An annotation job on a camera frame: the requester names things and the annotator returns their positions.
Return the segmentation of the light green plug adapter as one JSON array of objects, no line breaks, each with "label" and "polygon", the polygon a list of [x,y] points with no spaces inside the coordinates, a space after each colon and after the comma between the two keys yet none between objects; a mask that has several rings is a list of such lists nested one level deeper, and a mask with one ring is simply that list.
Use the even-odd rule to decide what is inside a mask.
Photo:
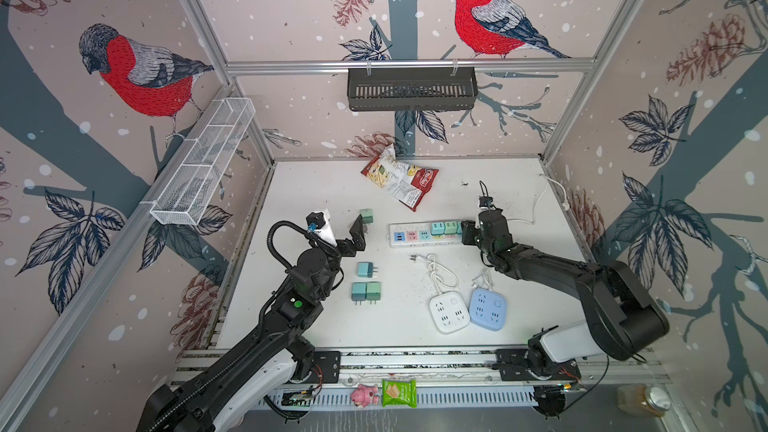
[{"label": "light green plug adapter", "polygon": [[457,234],[459,225],[457,221],[445,221],[444,222],[444,234],[455,235]]}]

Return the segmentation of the green plug adapter front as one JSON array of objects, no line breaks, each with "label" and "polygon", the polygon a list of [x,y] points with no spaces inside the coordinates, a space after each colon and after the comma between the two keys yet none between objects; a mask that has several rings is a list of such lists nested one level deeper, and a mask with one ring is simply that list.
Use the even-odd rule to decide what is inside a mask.
[{"label": "green plug adapter front", "polygon": [[382,284],[380,282],[367,282],[365,291],[365,300],[369,303],[377,303],[381,300]]}]

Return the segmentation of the white multicolour power strip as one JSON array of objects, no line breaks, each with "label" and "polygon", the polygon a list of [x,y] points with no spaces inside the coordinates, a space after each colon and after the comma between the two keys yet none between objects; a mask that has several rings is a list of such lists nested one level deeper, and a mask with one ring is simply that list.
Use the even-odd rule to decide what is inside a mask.
[{"label": "white multicolour power strip", "polygon": [[411,222],[390,224],[387,240],[393,248],[403,247],[432,247],[446,245],[462,245],[461,235],[432,236],[430,224],[433,222],[445,222],[457,220],[443,220],[431,222]]}]

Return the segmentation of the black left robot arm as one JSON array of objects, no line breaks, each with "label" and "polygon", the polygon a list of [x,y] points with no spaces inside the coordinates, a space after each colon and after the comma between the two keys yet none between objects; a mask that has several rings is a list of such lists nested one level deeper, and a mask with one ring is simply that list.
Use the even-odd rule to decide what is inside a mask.
[{"label": "black left robot arm", "polygon": [[323,211],[306,221],[278,221],[267,233],[267,249],[285,276],[261,307],[256,326],[192,379],[153,392],[138,430],[227,431],[275,388],[311,375],[315,348],[303,335],[342,283],[342,259],[364,251],[366,239],[362,217],[347,239],[334,238]]}]

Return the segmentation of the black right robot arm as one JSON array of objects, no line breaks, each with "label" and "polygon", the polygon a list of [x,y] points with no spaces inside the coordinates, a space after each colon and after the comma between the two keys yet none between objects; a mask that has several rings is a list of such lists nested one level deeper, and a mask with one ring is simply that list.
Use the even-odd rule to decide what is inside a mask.
[{"label": "black right robot arm", "polygon": [[584,319],[554,326],[528,341],[525,364],[538,378],[554,375],[576,358],[604,354],[626,361],[667,335],[670,324],[629,266],[575,261],[513,239],[500,209],[486,209],[461,223],[462,243],[480,250],[487,267],[578,300]]}]

